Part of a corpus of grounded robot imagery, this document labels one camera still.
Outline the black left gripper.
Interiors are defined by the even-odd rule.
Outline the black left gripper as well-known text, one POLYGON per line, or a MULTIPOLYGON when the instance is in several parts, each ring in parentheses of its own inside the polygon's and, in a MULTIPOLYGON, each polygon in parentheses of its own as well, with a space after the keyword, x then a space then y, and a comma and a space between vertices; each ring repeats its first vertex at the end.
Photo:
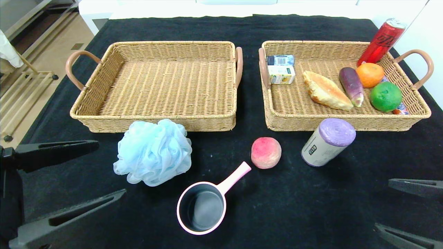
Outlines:
POLYGON ((34 172, 98 150, 95 140, 22 144, 1 147, 2 249, 104 249, 117 226, 126 189, 85 201, 24 224, 22 179, 18 170, 34 172))

